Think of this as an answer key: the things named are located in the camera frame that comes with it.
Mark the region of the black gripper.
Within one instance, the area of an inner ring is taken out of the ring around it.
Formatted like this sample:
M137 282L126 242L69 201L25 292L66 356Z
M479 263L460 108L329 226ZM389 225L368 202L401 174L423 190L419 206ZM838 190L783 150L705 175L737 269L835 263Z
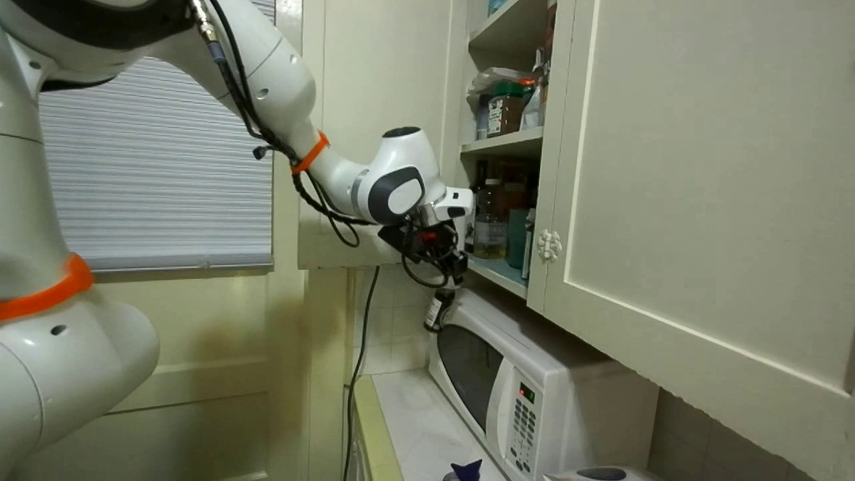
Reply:
M431 262L433 289L461 282L468 273L468 241L451 221L425 225L417 215L385 225L379 237L412 262Z

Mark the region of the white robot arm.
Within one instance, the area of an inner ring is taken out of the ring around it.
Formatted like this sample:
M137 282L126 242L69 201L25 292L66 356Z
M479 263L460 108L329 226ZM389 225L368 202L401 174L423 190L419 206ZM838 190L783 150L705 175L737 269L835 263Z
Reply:
M93 285L61 231L43 99L101 88L138 60L175 70L234 118L258 154L288 161L314 211L371 225L451 289L468 267L472 191L439 174L417 126L368 161L313 123L314 76L254 0L0 0L0 467L66 439L130 394L157 364L155 326Z

